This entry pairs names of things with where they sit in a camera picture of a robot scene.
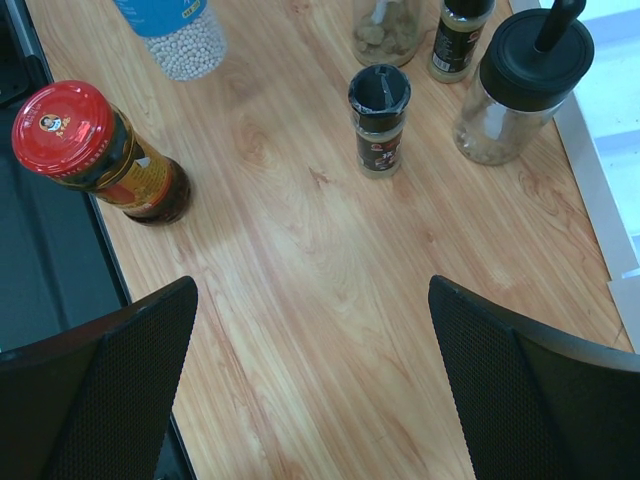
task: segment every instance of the red jar lid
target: red jar lid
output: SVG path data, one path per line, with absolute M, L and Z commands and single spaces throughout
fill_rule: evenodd
M 13 123 L 11 142 L 23 166 L 60 178 L 95 163 L 114 128 L 111 105 L 98 89 L 68 80 L 48 85 L 27 100 Z

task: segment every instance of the black lid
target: black lid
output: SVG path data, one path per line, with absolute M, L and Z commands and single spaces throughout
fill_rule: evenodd
M 496 0 L 444 0 L 444 6 L 459 17 L 481 17 L 493 10 Z
M 371 65 L 360 70 L 349 85 L 349 103 L 356 122 L 368 132 L 386 132 L 404 118 L 411 98 L 409 77 L 393 65 Z
M 505 20 L 480 62 L 486 92 L 525 112 L 562 102 L 593 62 L 593 39 L 575 20 L 585 3 L 556 0 L 551 10 L 525 10 Z

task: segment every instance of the white pellet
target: white pellet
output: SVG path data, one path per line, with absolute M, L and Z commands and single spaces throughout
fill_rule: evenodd
M 143 40 L 162 71 L 172 80 L 182 82 L 206 75 L 217 68 L 227 54 L 227 39 L 209 6 L 177 32 Z

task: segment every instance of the black cap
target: black cap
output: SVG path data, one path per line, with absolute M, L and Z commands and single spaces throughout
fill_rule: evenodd
M 444 0 L 444 6 L 459 17 L 481 17 L 493 10 L 496 0 Z
M 585 0 L 556 0 L 505 20 L 480 62 L 480 81 L 497 102 L 538 112 L 562 102 L 593 62 L 593 39 L 575 20 Z
M 410 98 L 409 77 L 393 65 L 364 68 L 349 85 L 349 103 L 356 113 L 356 123 L 372 133 L 386 132 L 400 124 Z

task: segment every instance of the jar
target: jar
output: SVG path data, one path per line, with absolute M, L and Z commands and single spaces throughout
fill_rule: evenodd
M 206 0 L 114 2 L 170 79 L 195 80 L 222 63 L 227 40 Z
M 584 0 L 520 12 L 496 30 L 454 124 L 453 139 L 470 160 L 515 159 L 589 70 L 591 35 L 576 17 Z
M 442 83 L 459 82 L 471 70 L 471 59 L 495 0 L 442 0 L 440 23 L 428 62 L 429 73 Z
M 189 205 L 182 167 L 141 138 L 87 83 L 57 82 L 36 92 L 16 117 L 12 144 L 24 167 L 91 193 L 136 222 L 172 223 Z
M 363 65 L 401 66 L 424 38 L 423 0 L 353 0 L 352 49 Z
M 351 81 L 349 102 L 358 164 L 366 177 L 390 177 L 400 168 L 400 144 L 410 98 L 409 78 L 393 65 L 372 65 Z

